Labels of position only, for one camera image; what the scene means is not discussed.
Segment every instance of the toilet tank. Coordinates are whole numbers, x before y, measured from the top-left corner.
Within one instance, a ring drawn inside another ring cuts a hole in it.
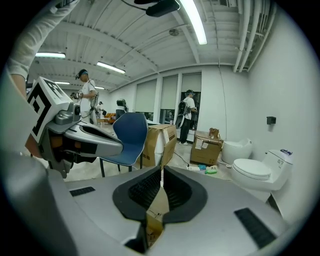
[[[280,150],[271,149],[262,161],[266,166],[274,171],[286,171],[292,168],[292,156],[281,152]]]

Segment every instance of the brown cardboard box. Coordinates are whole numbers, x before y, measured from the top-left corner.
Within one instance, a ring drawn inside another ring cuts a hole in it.
[[[208,132],[195,131],[190,162],[207,166],[216,165],[223,143],[222,139],[211,139]]]
[[[157,124],[152,125],[148,129],[148,134],[144,143],[142,152],[142,164],[144,166],[155,166],[155,150],[158,136],[163,133],[164,135],[164,150],[161,159],[161,169],[170,161],[174,155],[175,146],[177,142],[177,130],[174,124]]]

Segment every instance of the smoke detector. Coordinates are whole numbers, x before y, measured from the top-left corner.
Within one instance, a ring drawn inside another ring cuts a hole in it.
[[[172,28],[169,30],[169,34],[170,34],[170,36],[176,37],[179,35],[179,31],[175,28]]]

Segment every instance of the white marker cube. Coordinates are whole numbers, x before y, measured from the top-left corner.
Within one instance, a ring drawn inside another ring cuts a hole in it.
[[[39,115],[31,132],[36,142],[40,141],[46,124],[52,121],[59,111],[68,110],[69,104],[73,102],[55,82],[41,76],[33,83],[27,101]]]

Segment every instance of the fluorescent light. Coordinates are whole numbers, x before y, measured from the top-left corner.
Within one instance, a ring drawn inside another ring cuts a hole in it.
[[[70,85],[69,82],[55,82],[58,85]]]
[[[110,65],[105,64],[105,63],[102,63],[102,62],[100,62],[100,61],[98,61],[97,65],[100,66],[100,67],[109,69],[109,70],[113,70],[113,71],[119,72],[119,73],[121,73],[121,74],[126,73],[126,72],[125,72],[124,70],[122,70],[122,69],[116,68],[116,67],[114,67],[114,66],[110,66]]]
[[[51,58],[62,58],[64,59],[66,55],[64,53],[57,52],[37,52],[35,54],[36,57],[51,57]]]
[[[206,33],[194,1],[180,0],[180,2],[186,11],[186,14],[188,14],[189,16],[189,19],[192,23],[196,37],[198,38],[199,44],[206,45],[207,44]]]

